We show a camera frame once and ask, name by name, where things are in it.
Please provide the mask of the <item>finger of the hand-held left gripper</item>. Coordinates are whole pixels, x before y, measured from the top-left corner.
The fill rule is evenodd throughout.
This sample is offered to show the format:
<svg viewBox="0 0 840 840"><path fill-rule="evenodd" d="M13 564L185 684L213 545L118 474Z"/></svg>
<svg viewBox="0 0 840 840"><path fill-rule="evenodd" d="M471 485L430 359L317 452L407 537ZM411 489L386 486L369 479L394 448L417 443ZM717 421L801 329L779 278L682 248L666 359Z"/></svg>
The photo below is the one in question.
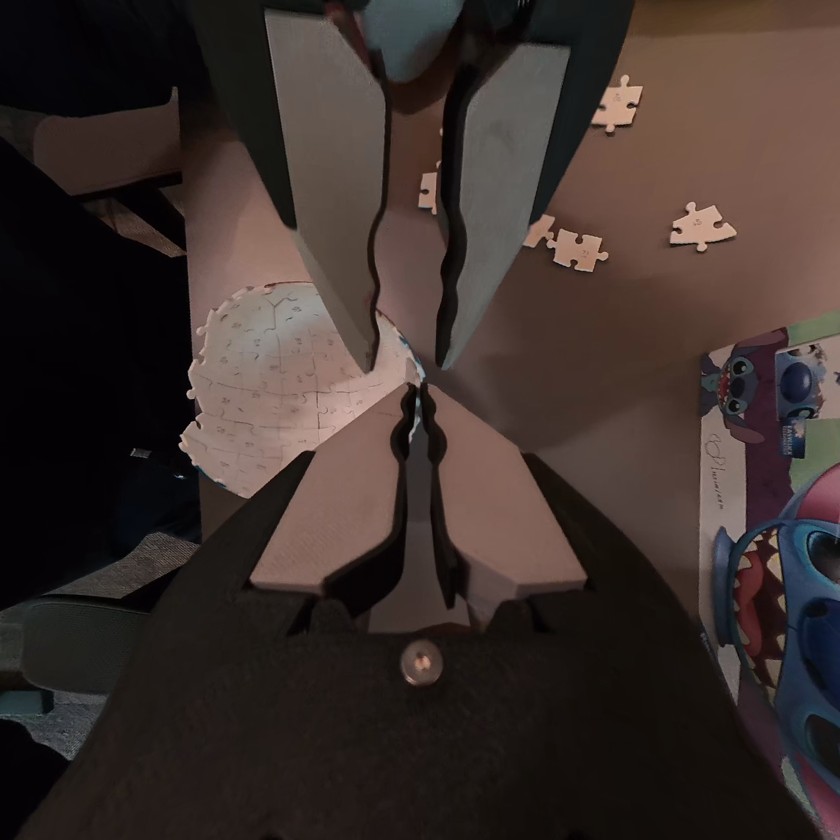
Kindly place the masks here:
<svg viewBox="0 0 840 840"><path fill-rule="evenodd" d="M347 351L367 373L380 337L372 241L386 196L385 94L326 17L267 10L265 20L292 237Z"/></svg>
<svg viewBox="0 0 840 840"><path fill-rule="evenodd" d="M435 361L455 366L530 230L571 48L492 47L444 105L437 215L446 251Z"/></svg>

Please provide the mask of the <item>cartoon print puzzle box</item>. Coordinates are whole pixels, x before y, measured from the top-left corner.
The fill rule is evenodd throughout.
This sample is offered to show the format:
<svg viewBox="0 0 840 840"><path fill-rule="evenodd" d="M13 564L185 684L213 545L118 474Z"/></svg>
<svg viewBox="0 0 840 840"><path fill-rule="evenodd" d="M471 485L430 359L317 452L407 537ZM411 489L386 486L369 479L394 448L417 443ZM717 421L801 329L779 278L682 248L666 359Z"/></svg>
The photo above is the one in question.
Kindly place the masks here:
<svg viewBox="0 0 840 840"><path fill-rule="evenodd" d="M700 621L782 781L838 837L838 311L700 362Z"/></svg>

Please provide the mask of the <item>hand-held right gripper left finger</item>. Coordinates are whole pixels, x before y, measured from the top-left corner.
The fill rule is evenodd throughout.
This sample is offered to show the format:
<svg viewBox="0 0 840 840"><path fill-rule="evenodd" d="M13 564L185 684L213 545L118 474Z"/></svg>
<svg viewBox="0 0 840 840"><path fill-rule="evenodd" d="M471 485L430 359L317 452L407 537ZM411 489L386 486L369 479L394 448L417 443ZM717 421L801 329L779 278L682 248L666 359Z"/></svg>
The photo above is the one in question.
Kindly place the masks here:
<svg viewBox="0 0 840 840"><path fill-rule="evenodd" d="M250 583L341 602L356 618L401 580L417 387L383 397L314 452Z"/></svg>

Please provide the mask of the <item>person's dark clothed body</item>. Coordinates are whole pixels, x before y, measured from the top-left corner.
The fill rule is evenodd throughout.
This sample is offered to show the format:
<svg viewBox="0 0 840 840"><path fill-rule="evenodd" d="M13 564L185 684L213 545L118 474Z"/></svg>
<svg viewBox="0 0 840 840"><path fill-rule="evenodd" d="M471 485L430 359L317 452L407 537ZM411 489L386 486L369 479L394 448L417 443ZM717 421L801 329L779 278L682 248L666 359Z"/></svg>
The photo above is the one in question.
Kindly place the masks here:
<svg viewBox="0 0 840 840"><path fill-rule="evenodd" d="M187 2L2 2L2 107L88 118L208 82ZM2 609L198 543L181 469L185 257L121 236L2 138Z"/></svg>

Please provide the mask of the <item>grey office chair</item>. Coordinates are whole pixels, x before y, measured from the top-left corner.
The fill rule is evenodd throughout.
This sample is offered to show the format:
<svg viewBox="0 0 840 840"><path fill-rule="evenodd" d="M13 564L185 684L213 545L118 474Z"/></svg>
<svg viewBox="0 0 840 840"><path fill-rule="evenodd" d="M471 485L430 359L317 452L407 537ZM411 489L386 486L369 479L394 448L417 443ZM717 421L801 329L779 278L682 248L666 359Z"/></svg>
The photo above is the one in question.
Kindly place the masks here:
<svg viewBox="0 0 840 840"><path fill-rule="evenodd" d="M41 717L55 695L110 695L150 610L92 595L48 595L20 607L19 663L2 667L3 718Z"/></svg>

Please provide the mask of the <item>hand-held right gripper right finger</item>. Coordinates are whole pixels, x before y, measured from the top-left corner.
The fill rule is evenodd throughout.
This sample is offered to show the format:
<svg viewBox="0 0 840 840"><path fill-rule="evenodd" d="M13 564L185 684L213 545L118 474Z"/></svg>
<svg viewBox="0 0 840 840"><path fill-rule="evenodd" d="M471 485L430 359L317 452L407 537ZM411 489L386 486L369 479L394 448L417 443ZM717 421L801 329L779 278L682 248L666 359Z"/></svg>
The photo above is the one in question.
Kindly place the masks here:
<svg viewBox="0 0 840 840"><path fill-rule="evenodd" d="M429 516L446 606L484 631L507 602L585 591L588 575L518 446L425 384Z"/></svg>

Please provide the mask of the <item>puzzle ball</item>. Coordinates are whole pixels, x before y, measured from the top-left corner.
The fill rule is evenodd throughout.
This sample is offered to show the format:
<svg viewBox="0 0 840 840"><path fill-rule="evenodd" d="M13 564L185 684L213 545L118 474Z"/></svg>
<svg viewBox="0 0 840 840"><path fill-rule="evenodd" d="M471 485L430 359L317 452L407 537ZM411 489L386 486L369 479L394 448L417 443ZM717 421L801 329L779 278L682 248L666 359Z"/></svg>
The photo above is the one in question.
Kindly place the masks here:
<svg viewBox="0 0 840 840"><path fill-rule="evenodd" d="M249 499L424 368L394 323L376 313L380 346L363 373L313 283L238 290L196 330L188 371L197 417L181 450L210 480Z"/></svg>

